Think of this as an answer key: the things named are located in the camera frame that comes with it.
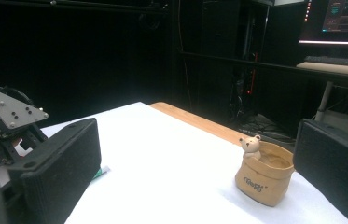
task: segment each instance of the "wooden table edge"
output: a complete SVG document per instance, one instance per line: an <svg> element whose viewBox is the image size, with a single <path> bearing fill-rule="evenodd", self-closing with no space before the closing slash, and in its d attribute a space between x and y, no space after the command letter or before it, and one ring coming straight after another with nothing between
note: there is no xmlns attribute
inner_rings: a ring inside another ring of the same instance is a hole
<svg viewBox="0 0 348 224"><path fill-rule="evenodd" d="M201 130L204 130L208 133L211 133L217 137L220 137L222 139L225 139L232 144L240 146L240 138L247 137L244 133L236 132L230 128L227 128L223 125L220 125L218 123L212 122L209 119L204 119L200 116L194 115L190 112L187 112L183 109L180 109L176 106L169 105L164 102L156 102L154 104L149 105L160 112L163 112L171 117L174 117L176 119L180 119L184 121L185 123L188 123L196 128L199 128Z"/></svg>

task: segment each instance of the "white table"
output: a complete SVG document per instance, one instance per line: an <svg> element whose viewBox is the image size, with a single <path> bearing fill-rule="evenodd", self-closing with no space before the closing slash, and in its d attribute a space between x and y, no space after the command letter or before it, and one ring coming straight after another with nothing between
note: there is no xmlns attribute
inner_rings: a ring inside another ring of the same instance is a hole
<svg viewBox="0 0 348 224"><path fill-rule="evenodd" d="M234 182L243 150L137 103L98 120L102 165L67 223L348 223L298 173L275 207L260 204ZM44 129L47 136L67 123ZM8 181L0 167L0 184Z"/></svg>

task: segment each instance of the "metal bracket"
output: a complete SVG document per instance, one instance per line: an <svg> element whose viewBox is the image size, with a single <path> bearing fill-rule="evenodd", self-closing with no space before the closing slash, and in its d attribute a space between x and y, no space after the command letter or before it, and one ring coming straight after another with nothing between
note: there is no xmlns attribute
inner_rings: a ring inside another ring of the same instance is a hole
<svg viewBox="0 0 348 224"><path fill-rule="evenodd" d="M8 129L47 119L49 114L0 92L0 119Z"/></svg>

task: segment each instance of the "brown paper cup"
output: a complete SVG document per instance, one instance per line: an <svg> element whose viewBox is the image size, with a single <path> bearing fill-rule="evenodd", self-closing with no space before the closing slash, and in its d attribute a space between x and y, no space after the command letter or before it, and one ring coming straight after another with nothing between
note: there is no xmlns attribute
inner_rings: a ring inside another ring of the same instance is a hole
<svg viewBox="0 0 348 224"><path fill-rule="evenodd" d="M247 196L275 206L284 197L294 172L293 154L272 143L260 142L260 160L244 158L235 183Z"/></svg>

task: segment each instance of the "monitor screen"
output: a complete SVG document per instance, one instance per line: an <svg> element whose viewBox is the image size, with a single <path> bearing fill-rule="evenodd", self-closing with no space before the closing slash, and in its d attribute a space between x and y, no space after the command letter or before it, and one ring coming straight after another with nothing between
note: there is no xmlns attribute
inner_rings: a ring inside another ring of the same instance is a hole
<svg viewBox="0 0 348 224"><path fill-rule="evenodd" d="M308 0L299 42L348 47L348 0Z"/></svg>

